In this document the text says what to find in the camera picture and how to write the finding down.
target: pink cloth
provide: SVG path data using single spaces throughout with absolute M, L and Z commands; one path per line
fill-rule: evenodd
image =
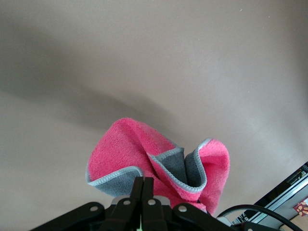
M 186 202 L 213 214 L 230 161 L 226 147 L 215 139 L 205 140 L 184 160 L 183 149 L 154 128 L 123 118 L 110 127 L 93 150 L 87 181 L 103 192 L 118 195 L 127 186 L 125 179 L 131 184 L 130 178 L 136 177 L 129 173 L 129 167 L 139 169 L 131 173 L 153 177 L 154 195 L 169 198 L 171 207 Z

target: red food packet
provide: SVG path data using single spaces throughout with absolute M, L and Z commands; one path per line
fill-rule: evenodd
M 295 209 L 295 211 L 302 217 L 304 215 L 307 215 L 308 214 L 308 197 L 306 197 L 300 203 L 295 205 L 293 209 Z

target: gray cloth underside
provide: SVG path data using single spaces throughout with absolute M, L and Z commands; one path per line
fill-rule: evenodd
M 186 158 L 184 158 L 184 149 L 180 147 L 158 156 L 150 155 L 150 157 L 182 189 L 191 193 L 200 192 L 206 185 L 206 174 L 198 150 L 207 142 L 208 140 L 204 141 Z M 130 194 L 135 177 L 140 176 L 143 176 L 142 170 L 136 166 L 120 169 L 95 181 L 91 181 L 88 168 L 86 171 L 86 180 L 89 185 L 112 196 Z

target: towel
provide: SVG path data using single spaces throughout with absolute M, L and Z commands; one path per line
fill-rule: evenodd
M 145 123 L 123 118 L 98 142 L 86 181 L 112 196 L 129 195 L 135 177 L 153 177 L 154 195 L 213 214 L 230 169 L 229 154 L 218 140 L 204 140 L 184 156 L 177 146 Z

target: black cable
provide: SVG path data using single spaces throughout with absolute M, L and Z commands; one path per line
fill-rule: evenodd
M 225 211 L 220 213 L 218 217 L 223 217 L 225 215 L 228 215 L 229 213 L 232 213 L 238 210 L 253 210 L 253 211 L 260 212 L 260 213 L 264 213 L 272 218 L 277 219 L 278 221 L 282 222 L 283 224 L 285 224 L 286 226 L 288 226 L 290 229 L 294 231 L 303 231 L 297 225 L 293 224 L 292 222 L 290 222 L 288 219 L 284 218 L 280 214 L 275 213 L 267 208 L 264 208 L 258 205 L 236 205 L 236 206 L 226 209 Z

